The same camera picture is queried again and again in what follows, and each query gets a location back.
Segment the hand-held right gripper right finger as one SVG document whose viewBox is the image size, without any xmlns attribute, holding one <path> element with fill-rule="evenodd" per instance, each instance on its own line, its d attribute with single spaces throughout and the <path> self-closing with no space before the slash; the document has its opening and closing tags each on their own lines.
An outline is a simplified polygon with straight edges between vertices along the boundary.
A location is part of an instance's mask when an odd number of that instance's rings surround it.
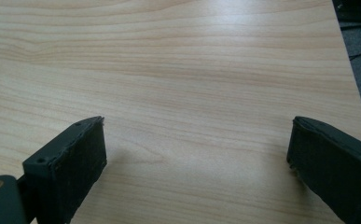
<svg viewBox="0 0 361 224">
<path fill-rule="evenodd" d="M 286 160 L 346 224 L 361 224 L 361 141 L 316 119 L 296 117 Z"/>
</svg>

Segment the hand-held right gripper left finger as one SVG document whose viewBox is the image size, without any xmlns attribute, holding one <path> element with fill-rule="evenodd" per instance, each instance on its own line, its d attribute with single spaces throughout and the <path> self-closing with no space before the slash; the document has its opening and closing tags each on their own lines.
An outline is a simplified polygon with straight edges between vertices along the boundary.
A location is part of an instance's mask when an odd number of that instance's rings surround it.
<svg viewBox="0 0 361 224">
<path fill-rule="evenodd" d="M 107 164 L 104 118 L 78 121 L 23 163 L 39 224 L 68 224 Z"/>
</svg>

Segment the dark equipment base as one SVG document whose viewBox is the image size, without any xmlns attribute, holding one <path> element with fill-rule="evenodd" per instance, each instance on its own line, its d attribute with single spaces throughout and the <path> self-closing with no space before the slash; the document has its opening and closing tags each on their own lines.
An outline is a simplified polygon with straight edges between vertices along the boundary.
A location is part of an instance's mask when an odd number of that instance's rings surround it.
<svg viewBox="0 0 361 224">
<path fill-rule="evenodd" d="M 361 0 L 332 0 L 339 21 L 361 22 Z"/>
</svg>

